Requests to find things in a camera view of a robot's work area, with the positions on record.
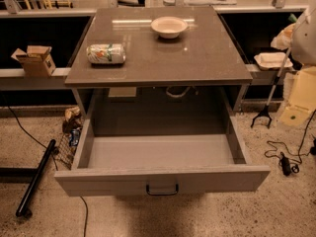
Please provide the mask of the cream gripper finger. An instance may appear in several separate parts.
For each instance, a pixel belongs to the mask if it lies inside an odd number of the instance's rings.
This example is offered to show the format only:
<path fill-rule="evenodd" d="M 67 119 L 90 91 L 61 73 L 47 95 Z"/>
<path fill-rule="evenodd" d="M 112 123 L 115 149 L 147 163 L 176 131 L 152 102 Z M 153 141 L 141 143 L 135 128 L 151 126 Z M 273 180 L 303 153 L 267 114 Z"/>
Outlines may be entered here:
<path fill-rule="evenodd" d="M 288 104 L 279 120 L 286 125 L 303 124 L 316 110 L 316 67 L 298 71 L 293 77 Z"/>

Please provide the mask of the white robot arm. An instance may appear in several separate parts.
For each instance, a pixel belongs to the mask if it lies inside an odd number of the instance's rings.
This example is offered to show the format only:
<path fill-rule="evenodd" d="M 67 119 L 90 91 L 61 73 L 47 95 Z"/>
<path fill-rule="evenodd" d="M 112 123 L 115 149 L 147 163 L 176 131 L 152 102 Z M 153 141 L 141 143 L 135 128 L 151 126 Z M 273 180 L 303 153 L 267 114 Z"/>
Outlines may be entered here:
<path fill-rule="evenodd" d="M 302 64 L 293 76 L 287 103 L 279 120 L 287 125 L 301 125 L 316 110 L 316 8 L 310 5 L 297 19 L 283 29 L 271 47 L 291 48 L 291 56 Z"/>

